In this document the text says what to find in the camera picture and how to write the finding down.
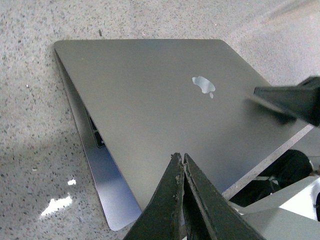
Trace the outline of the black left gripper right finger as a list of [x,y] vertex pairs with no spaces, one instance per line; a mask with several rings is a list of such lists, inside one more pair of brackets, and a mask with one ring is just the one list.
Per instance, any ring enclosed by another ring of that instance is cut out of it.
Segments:
[[188,240],[263,240],[186,153],[183,212]]

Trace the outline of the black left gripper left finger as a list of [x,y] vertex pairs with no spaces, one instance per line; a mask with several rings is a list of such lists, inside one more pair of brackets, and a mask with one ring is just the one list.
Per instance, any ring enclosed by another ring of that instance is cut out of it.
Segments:
[[174,153],[142,214],[125,240],[180,240],[185,173],[180,153]]

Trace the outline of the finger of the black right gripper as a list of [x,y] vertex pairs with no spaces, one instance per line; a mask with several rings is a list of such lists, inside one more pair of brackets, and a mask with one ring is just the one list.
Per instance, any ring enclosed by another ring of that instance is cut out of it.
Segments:
[[256,87],[253,93],[293,118],[320,125],[319,76],[310,76],[295,86]]

